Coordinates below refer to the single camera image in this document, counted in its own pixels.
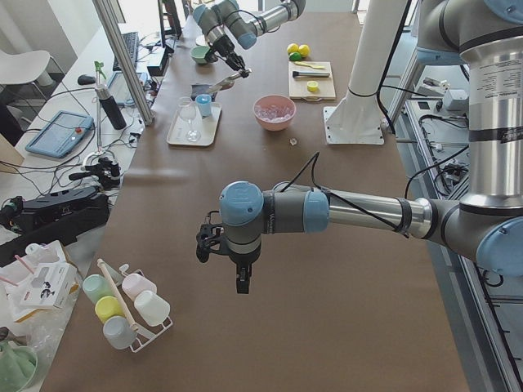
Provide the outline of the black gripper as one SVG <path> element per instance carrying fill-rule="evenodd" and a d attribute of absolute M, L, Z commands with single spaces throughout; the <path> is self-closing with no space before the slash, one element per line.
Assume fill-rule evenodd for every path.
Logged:
<path fill-rule="evenodd" d="M 233 70 L 238 70 L 241 78 L 247 78 L 251 69 L 245 69 L 242 56 L 235 53 L 235 46 L 227 35 L 222 35 L 215 42 L 209 44 L 217 59 L 224 60 Z"/>
<path fill-rule="evenodd" d="M 257 236 L 247 242 L 226 239 L 229 250 L 229 258 L 236 266 L 236 292 L 238 294 L 249 294 L 251 265 L 259 258 L 262 248 L 262 237 Z"/>

